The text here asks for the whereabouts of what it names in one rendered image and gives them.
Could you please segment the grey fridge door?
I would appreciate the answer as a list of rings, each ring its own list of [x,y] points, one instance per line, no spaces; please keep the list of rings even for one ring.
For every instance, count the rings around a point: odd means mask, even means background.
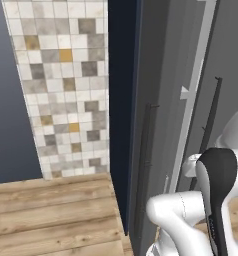
[[[218,99],[208,145],[238,111],[238,0],[218,0],[183,157],[199,152],[212,101]]]

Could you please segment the navy cabinet side panel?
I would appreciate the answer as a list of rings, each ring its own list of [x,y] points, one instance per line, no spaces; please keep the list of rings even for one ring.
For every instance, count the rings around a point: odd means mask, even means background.
[[[134,64],[141,0],[108,0],[110,172],[128,233]]]

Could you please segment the grey freezer door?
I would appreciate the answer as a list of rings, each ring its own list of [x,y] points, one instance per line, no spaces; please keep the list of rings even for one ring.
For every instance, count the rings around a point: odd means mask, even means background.
[[[168,192],[185,102],[180,102],[184,64],[195,16],[195,0],[143,0],[136,77],[129,237],[134,256],[145,256],[156,227],[146,215],[147,200]],[[134,235],[137,167],[142,122],[147,103],[157,104],[150,127],[141,237]]]

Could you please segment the pale grey fridge door edge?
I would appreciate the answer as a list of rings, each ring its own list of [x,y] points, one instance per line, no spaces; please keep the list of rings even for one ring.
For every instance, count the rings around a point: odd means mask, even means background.
[[[182,159],[186,147],[190,124],[203,68],[205,52],[217,0],[195,0],[195,16],[191,27],[191,37],[187,47],[187,62],[184,64],[184,78],[181,85],[180,102],[185,102],[180,123],[177,151],[174,160],[169,193],[174,193],[180,178]]]

